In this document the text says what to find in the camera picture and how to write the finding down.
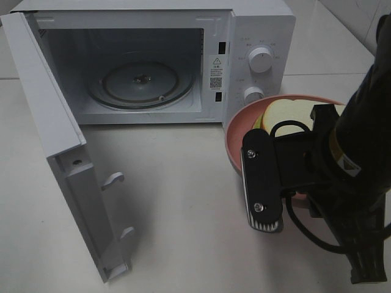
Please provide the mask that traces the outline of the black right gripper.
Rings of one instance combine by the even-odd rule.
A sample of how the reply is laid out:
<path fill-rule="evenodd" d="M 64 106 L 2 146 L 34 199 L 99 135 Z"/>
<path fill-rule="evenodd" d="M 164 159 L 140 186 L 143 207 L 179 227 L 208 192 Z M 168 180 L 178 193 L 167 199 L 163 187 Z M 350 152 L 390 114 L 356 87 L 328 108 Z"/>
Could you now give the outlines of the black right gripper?
<path fill-rule="evenodd" d="M 376 103 L 320 104 L 310 114 L 317 134 L 313 158 L 328 183 L 309 197 L 338 241 L 326 250 L 347 256 L 351 282 L 385 282 L 386 193 L 390 190 L 390 114 Z"/>

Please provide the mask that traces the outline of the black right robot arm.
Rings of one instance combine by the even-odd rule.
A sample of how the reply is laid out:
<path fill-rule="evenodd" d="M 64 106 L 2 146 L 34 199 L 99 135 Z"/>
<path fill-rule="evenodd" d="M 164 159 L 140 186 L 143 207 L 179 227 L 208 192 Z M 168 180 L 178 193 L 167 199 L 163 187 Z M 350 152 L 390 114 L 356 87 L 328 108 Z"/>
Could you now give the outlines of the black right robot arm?
<path fill-rule="evenodd" d="M 338 241 L 323 249 L 345 255 L 351 282 L 385 282 L 386 193 L 390 190 L 390 15 L 376 30 L 375 61 L 343 112 L 315 106 L 319 186 L 309 192 Z"/>

